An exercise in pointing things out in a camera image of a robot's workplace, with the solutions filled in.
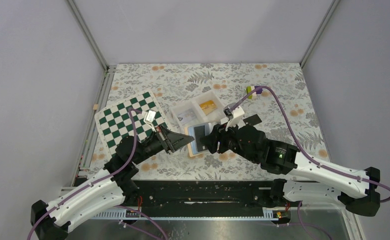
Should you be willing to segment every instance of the green and white checkered board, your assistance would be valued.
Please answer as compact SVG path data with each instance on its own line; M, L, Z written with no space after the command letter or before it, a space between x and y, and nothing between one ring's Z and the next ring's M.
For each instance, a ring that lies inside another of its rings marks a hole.
M170 126L165 118L165 114L157 102L151 90L139 92L124 100L117 101L112 105L104 107L95 114L96 128L102 144L112 157L116 153L117 145L123 137L133 136L132 121L129 118L128 109L132 107L139 111L147 111L149 109L156 111L154 127L165 124L165 127ZM152 129L144 122L142 115L132 112L133 119L136 125L137 138L139 141L144 140L152 133Z

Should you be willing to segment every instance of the gray wall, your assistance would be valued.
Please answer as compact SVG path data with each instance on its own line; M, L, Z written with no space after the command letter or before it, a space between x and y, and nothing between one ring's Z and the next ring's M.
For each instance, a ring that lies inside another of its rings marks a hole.
M296 63L332 0L76 0L117 63Z
M65 1L0 1L1 240L70 184L102 72Z
M342 0L304 74L331 160L390 186L390 1ZM368 240L390 239L390 202L360 221Z

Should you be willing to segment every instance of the metal frame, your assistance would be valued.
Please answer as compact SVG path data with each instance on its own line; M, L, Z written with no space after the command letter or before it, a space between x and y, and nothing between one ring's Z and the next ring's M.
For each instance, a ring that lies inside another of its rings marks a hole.
M73 186L79 170L88 168L91 163L91 156L94 152L95 144L98 138L97 126L95 124L95 114L107 105L108 95L110 93L111 84L113 83L114 74L116 72L116 65L111 65L99 85L99 89L94 101L94 105L98 105L97 109L92 111L89 116L89 124L86 128L86 134L83 139L82 146L78 152L76 165L74 167L73 176L71 179L71 186Z
M323 32L325 31L326 27L328 26L329 20L334 15L335 10L337 9L338 4L341 2L341 0L333 0L330 4L329 8L327 9L326 14L324 15L323 20L321 21L320 25L318 26L317 31L314 34L313 39L311 40L310 44L308 45L307 51L305 51L304 56L301 58L301 62L299 65L303 69L306 65L307 61L309 60L310 55L312 54L314 48L316 47L317 42L319 41L320 37L322 36Z
M75 17L77 24L79 25L81 31L83 32L83 35L86 37L86 40L90 45L90 48L92 48L93 53L95 53L95 56L98 59L99 64L101 65L104 71L107 71L109 68L108 63L105 60L104 56L102 55L101 50L98 47L96 41L94 40L94 36L92 36L91 31L89 31L88 25L86 25L86 22L83 19L82 14L80 13L80 10L77 7L75 1L74 0L65 0L65 1L68 3L68 6L70 7L70 10Z

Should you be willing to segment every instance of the checkerboard square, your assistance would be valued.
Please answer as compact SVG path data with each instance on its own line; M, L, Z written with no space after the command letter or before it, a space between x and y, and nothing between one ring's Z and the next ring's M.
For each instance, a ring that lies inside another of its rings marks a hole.
M124 115L121 115L121 118L123 119L123 121L124 121L124 120L127 120L127 119L130 119L130 118L129 118L129 114L127 114L127 113L124 114Z
M143 133L144 132L144 128L143 127L138 127L138 128L136 128L136 133L137 134L141 134L141 133Z
M115 131L119 130L117 125L111 126L111 127L109 127L109 129L111 130L111 132L115 132Z
M119 123L123 122L123 118L122 118L122 116L118 116L118 117L114 118L114 121L116 124L119 124Z
M109 148L112 148L112 147L114 147L114 146L116 145L116 142L115 142L114 139L113 139L113 140L111 140L111 141L108 141L108 142L106 143L106 145L107 145Z
M119 123L117 123L117 128L118 129L122 129L122 128L124 128L125 127L125 123L124 122L119 122Z
M120 104L117 105L117 109L118 110L121 110L121 109L124 109L124 108L125 108L124 103L120 103Z
M103 117L103 118L101 118L100 120L99 120L99 123L100 124L104 124L104 123L106 123L107 122L107 119L105 118L105 117Z
M105 122L105 123L101 124L101 129L102 130L105 130L105 129L109 128L109 127L110 126L108 126L108 122Z
M153 133L153 131L152 131L151 129L149 129L149 130L147 130L147 131L145 132L145 134L146 134L147 137L150 136L152 133Z
M112 133L112 137L113 138L118 138L120 136L121 136L121 134L120 134L120 132L118 130Z
M122 137L124 137L124 136L126 136L128 134L128 130L125 127L124 128L119 128L118 132L120 132L120 135Z
M112 106L112 107L110 108L110 110L111 110L112 113L115 113L115 112L118 112L118 111L119 111L119 109L117 108L117 106Z
M157 118L156 119L156 123L158 124L158 125L161 125L162 123L164 123L164 120L160 117L160 118Z
M137 135L137 140L139 142L144 141L147 138L147 134L145 132L142 132L141 134Z
M111 121L108 121L108 126L113 126L113 125L116 125L116 121L114 121L114 119L113 120L111 120Z
M141 106L140 109L142 109L142 111L148 111L150 109L150 107L147 104L145 104L145 105Z
M127 129L128 132L131 132L133 130L133 126L132 125L127 125L126 129Z
M112 113L112 116L114 118L120 117L120 113L118 111L115 111L115 112Z
M126 119L123 121L124 125L125 126L131 126L132 125L132 120L130 120L130 118Z
M106 119L106 121L108 122L108 121L111 121L111 120L113 120L113 119L114 119L114 117L113 117L113 115L112 115L112 114L110 114L110 115L107 115L107 116L105 116L105 119Z
M111 135L111 134L107 134L104 137L105 137L105 141L107 141L107 142L114 139L113 135Z
M133 128L127 133L129 136L134 136L135 134L133 133Z
M123 116L123 115L127 115L127 114L128 114L128 111L127 111L126 108L124 108L124 107L123 107L123 109L118 110L118 112L120 113L120 116Z
M142 128L145 130L145 132L152 131L151 127L148 124L142 125Z
M141 101L139 101L139 104L140 104L140 106L144 106L144 105L146 105L146 104L147 104L147 101L145 101L145 100L141 100Z
M136 128L139 128L139 127L142 126L142 123L141 123L141 122L143 122L143 121L137 121L137 122L134 123L134 125L136 126Z
M148 102L148 107L150 109L152 109L153 107L155 107L155 102Z
M102 133L103 133L104 135L107 135L107 134L110 134L110 133L111 133L111 130L110 130L109 128L107 128L107 129L103 130Z
M115 138L114 139L115 145L119 145L121 140L122 140L121 137Z
M140 102L142 100L144 100L144 96L143 95L139 95L136 97L137 101Z

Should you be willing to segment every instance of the table surface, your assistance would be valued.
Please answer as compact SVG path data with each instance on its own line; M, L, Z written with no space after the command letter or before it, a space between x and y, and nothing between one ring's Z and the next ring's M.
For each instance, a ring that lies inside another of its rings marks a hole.
M151 89L172 131L180 131L170 107L213 90L224 105L235 103L246 95L246 87L267 85L279 97L291 126L305 150L329 161L313 109L303 72L298 63L240 64L119 64L111 85L107 105L140 91ZM258 114L262 123L255 127L267 138L295 144L284 117L273 96L263 91L256 99L242 105L245 116ZM101 169L109 159L98 137L88 176ZM187 147L167 154L164 151L138 165L135 180L301 180L291 175L275 175L262 170L244 158L228 151L189 157Z

